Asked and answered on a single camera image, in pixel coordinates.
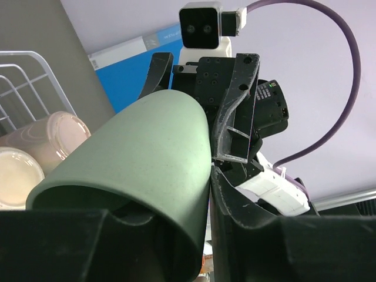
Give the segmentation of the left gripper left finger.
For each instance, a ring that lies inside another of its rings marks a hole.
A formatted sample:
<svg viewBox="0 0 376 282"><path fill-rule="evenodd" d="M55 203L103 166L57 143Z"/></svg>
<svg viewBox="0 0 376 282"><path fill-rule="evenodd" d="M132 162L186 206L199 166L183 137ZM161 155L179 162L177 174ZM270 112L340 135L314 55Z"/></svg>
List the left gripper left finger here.
<svg viewBox="0 0 376 282"><path fill-rule="evenodd" d="M159 281L153 217L3 211L2 281Z"/></svg>

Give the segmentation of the green cup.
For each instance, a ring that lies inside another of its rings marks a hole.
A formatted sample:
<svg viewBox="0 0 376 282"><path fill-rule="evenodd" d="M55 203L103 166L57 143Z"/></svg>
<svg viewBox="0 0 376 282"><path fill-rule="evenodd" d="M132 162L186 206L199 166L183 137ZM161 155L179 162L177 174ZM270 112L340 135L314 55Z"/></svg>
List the green cup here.
<svg viewBox="0 0 376 282"><path fill-rule="evenodd" d="M177 90L137 100L29 194L31 210L105 209L90 281L193 281L202 266L211 171L203 108Z"/></svg>

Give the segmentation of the white wire dish rack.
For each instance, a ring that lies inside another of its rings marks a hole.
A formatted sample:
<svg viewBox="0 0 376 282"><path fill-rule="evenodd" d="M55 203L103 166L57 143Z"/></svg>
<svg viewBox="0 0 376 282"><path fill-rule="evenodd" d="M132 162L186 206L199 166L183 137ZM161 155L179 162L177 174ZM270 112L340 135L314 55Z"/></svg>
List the white wire dish rack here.
<svg viewBox="0 0 376 282"><path fill-rule="evenodd" d="M76 114L46 59L1 51L1 136L58 111Z"/></svg>

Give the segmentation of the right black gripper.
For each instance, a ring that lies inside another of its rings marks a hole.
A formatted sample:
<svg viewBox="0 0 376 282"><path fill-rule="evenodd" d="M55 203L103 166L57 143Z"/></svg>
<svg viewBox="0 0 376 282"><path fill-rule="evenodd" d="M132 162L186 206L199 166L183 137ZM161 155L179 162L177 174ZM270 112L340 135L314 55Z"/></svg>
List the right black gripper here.
<svg viewBox="0 0 376 282"><path fill-rule="evenodd" d="M169 88L184 92L204 109L214 165L232 185L263 172L256 155L263 139L288 126L288 107L276 80L259 79L260 56L238 53L235 58L202 57L173 67L173 54L152 55L138 100Z"/></svg>

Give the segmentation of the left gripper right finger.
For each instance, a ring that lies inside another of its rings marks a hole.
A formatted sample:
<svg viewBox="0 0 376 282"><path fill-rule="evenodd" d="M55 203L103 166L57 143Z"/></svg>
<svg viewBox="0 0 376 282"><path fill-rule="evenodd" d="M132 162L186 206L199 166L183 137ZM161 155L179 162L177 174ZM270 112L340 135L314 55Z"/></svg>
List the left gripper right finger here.
<svg viewBox="0 0 376 282"><path fill-rule="evenodd" d="M276 216L211 169L216 281L374 281L375 217Z"/></svg>

